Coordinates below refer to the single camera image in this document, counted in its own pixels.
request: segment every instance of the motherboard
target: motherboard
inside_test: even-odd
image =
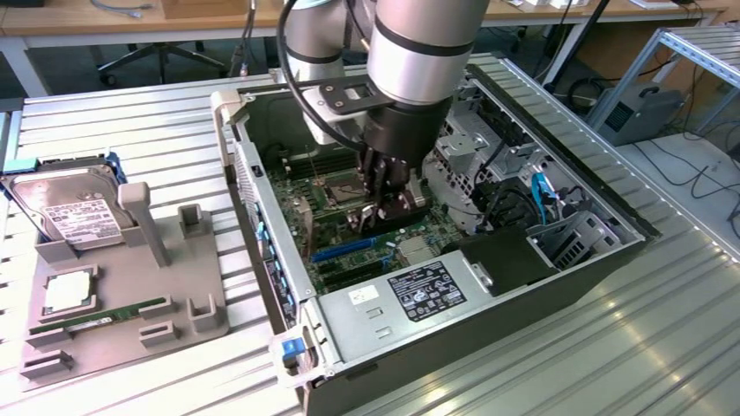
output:
[[[429,213],[415,224],[362,238],[346,223],[346,214],[367,204],[354,169],[302,179],[289,179],[277,171],[267,176],[319,294],[434,258],[462,237],[446,214],[447,207],[427,190]]]

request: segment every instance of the metal slat surface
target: metal slat surface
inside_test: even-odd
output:
[[[661,29],[658,41],[740,88],[740,31],[726,26]]]
[[[575,305],[351,414],[735,413],[740,269],[587,126],[573,116],[570,126],[549,124],[570,114],[562,105],[546,94],[526,97],[526,109],[539,109],[535,118],[662,237]],[[717,362],[729,368],[721,374]]]
[[[663,236],[575,305],[351,414],[734,412],[740,408],[733,394],[740,382],[737,266],[693,226],[690,216],[678,215],[669,201],[643,186],[629,161],[605,153],[599,138],[523,74],[490,57],[474,57],[473,62],[505,88],[515,89],[517,100],[530,114]],[[0,287],[0,302],[5,302],[0,310],[6,311],[0,315],[0,339],[6,337],[0,341],[0,406],[11,404],[0,408],[5,413],[38,414],[49,408],[66,414],[299,413],[295,395],[277,386],[266,359],[269,327],[223,193],[217,153],[206,144],[213,134],[209,115],[183,109],[166,115],[141,115],[126,125],[95,114],[99,106],[187,101],[205,97],[209,89],[242,85],[243,81],[218,80],[27,101],[26,111],[43,127],[22,129],[19,154],[53,156],[97,150],[107,140],[125,155],[129,178],[151,185],[154,217],[171,215],[178,204],[193,201],[214,210],[231,331],[173,354],[18,393],[13,366],[19,341],[13,331],[25,314],[17,294],[30,281],[33,255],[27,244],[33,233],[25,218],[13,215],[17,207],[9,206],[3,234],[13,238],[3,240],[2,247],[7,243],[14,254],[6,257],[3,253],[0,263],[0,279],[10,282]],[[42,120],[58,118],[66,109],[90,113],[82,128]],[[2,295],[9,288],[11,295]]]

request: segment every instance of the blue pcie slot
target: blue pcie slot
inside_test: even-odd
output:
[[[339,257],[343,254],[351,253],[357,250],[367,249],[374,245],[375,238],[365,238],[362,240],[351,241],[350,243],[338,245],[331,247],[330,249],[325,249],[318,253],[310,255],[310,262],[317,263],[322,262],[334,257]]]

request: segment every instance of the office chair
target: office chair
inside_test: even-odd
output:
[[[227,69],[222,63],[215,61],[213,58],[209,58],[205,55],[201,55],[198,52],[205,51],[203,43],[201,41],[195,41],[195,51],[190,52],[182,48],[178,48],[183,42],[154,42],[150,45],[138,48],[134,43],[129,43],[127,46],[127,53],[117,58],[113,62],[107,62],[103,65],[99,65],[97,68],[97,73],[99,76],[99,82],[102,82],[107,86],[115,85],[117,79],[113,74],[109,73],[113,69],[117,69],[126,65],[129,62],[137,61],[147,55],[157,54],[159,57],[159,83],[166,83],[166,78],[163,74],[163,66],[169,63],[167,55],[177,55],[181,56],[190,61],[199,62],[210,67],[218,69],[218,76],[223,77],[227,74]]]

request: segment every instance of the warning label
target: warning label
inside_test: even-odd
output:
[[[387,283],[413,322],[466,301],[441,262],[390,277]]]
[[[69,244],[119,236],[105,199],[46,206],[43,213]]]

